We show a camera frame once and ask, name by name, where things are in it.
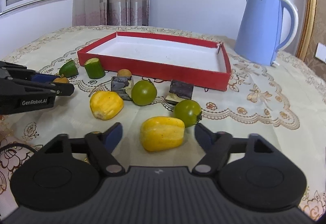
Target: lace tablecloth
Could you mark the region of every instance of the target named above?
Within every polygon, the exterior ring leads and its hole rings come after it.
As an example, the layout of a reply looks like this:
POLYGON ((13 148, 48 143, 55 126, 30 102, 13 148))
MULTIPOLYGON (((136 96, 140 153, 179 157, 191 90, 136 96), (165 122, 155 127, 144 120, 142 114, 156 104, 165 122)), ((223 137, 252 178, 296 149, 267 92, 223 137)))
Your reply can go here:
MULTIPOLYGON (((115 122, 121 122, 123 138, 113 155, 125 168, 129 165, 187 165, 192 169, 204 155, 194 139, 193 127, 186 129, 185 142, 176 149, 148 153, 139 142, 139 128, 144 120, 169 115, 173 110, 164 100, 169 82, 152 79, 158 89, 158 97, 151 105, 138 107, 132 102, 125 102, 123 110, 108 121, 92 116, 88 95, 97 85, 97 89, 109 90, 110 83, 105 81, 116 73, 106 72, 100 80, 89 79, 85 69, 79 66, 77 50, 117 30, 223 41, 229 54, 232 76, 226 92, 194 88, 193 99, 203 109, 202 123, 212 131, 227 131, 239 138, 245 138, 250 133, 261 134, 305 173, 308 187, 300 208, 314 220, 325 212, 325 82, 302 61, 285 52, 278 55, 278 67, 250 63, 233 51, 234 41, 226 37, 141 26, 77 26, 47 34, 5 60, 42 73, 56 74, 65 62, 72 59, 79 70, 78 76, 70 78, 75 92, 68 98, 58 97, 52 109, 3 116, 0 120, 1 146, 18 141, 39 149, 60 133, 77 138, 94 130, 104 131, 115 122)), ((2 217, 17 206, 9 189, 10 177, 30 155, 25 149, 18 148, 0 154, 2 217)), ((241 155, 237 154, 231 159, 239 157, 241 155)))

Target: yellow squash piece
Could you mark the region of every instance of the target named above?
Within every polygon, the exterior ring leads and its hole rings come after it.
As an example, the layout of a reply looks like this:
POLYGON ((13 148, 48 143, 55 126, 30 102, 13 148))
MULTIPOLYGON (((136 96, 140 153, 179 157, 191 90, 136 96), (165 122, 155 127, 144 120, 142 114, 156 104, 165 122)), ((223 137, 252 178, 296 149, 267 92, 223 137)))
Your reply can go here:
POLYGON ((115 117, 123 108, 123 100, 113 91, 95 92, 89 104, 94 117, 101 120, 115 117))
POLYGON ((179 147, 184 138, 185 124, 177 118, 157 116, 141 125, 140 141, 147 151, 161 151, 179 147))

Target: red tray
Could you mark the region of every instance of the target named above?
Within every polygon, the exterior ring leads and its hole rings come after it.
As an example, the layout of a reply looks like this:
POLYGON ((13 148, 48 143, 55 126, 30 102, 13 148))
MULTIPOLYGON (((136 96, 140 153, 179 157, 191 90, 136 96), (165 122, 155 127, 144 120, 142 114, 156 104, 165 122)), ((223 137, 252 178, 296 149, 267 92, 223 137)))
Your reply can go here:
POLYGON ((105 70, 172 79, 226 91, 231 66, 223 43, 164 34, 115 32, 77 52, 79 63, 93 57, 105 70))

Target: light switch panel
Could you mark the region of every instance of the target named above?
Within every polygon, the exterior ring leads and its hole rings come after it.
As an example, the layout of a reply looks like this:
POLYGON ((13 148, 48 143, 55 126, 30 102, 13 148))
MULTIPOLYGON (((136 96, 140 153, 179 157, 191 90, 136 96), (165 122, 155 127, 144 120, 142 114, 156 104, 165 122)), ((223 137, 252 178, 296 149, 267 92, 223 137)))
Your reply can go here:
POLYGON ((326 63, 326 46, 322 43, 317 44, 315 57, 326 63))

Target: green tomato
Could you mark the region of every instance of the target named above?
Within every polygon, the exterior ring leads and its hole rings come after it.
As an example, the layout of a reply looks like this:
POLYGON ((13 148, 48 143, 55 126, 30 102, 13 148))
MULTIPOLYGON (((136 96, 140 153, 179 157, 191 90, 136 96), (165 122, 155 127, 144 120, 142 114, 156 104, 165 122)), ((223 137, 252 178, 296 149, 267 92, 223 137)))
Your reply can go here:
POLYGON ((182 120, 185 127, 195 125, 202 119, 202 108, 193 100, 183 100, 174 107, 174 117, 182 120))
POLYGON ((157 89, 148 80, 138 81, 131 90, 133 102, 139 106, 151 104, 157 96, 157 89))

